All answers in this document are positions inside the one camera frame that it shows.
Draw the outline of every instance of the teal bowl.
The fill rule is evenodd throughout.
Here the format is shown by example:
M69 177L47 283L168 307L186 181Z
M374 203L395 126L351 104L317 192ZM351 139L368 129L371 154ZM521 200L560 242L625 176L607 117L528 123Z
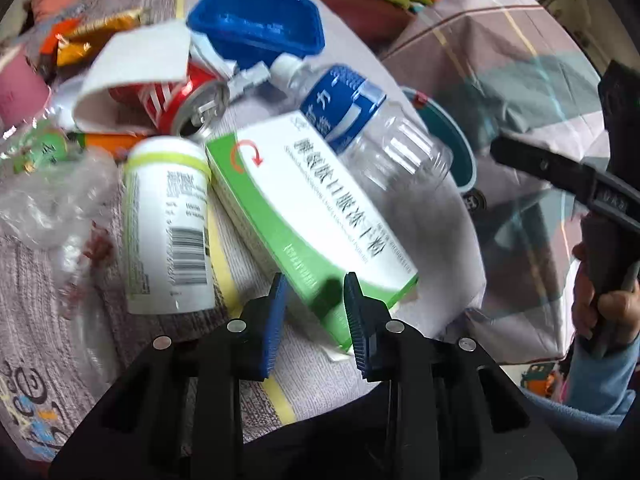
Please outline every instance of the teal bowl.
M466 193L476 184L476 158L456 121L436 101L412 88L402 87L431 135L438 137L453 152L451 176L460 193Z

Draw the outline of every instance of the red soda can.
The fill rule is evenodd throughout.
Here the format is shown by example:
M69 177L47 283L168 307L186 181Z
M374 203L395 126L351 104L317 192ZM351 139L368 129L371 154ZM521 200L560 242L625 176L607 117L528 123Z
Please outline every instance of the red soda can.
M127 105L142 104L161 134L198 141L211 133L229 101L229 88L219 73L189 62L187 79L177 83L144 83L110 88L111 97Z

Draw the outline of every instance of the human hand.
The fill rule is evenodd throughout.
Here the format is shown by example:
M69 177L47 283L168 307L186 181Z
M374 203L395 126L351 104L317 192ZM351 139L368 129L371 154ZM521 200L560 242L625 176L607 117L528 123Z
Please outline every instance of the human hand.
M591 339L593 329L598 321L598 313L591 305L595 296L593 283L587 275L587 251L583 243L574 247L574 256L580 260L578 274L575 277L574 305L572 317L575 331L581 336ZM617 290L603 294L598 300L598 311L607 320L618 324L615 344L626 346L632 343L640 333L640 287L638 280L634 283L633 292Z

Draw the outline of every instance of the blue bottle label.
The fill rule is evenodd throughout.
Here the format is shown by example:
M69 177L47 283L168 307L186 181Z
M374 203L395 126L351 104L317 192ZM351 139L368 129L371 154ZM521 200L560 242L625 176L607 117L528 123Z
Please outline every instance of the blue bottle label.
M311 89L300 111L335 153L342 153L386 99L345 65L333 65Z

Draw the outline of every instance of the pink cup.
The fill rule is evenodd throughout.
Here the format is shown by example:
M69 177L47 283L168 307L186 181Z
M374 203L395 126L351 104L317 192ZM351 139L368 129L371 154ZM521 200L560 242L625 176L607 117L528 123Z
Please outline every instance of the pink cup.
M0 119L5 128L36 117L49 95L49 87L27 63L20 45L0 57Z

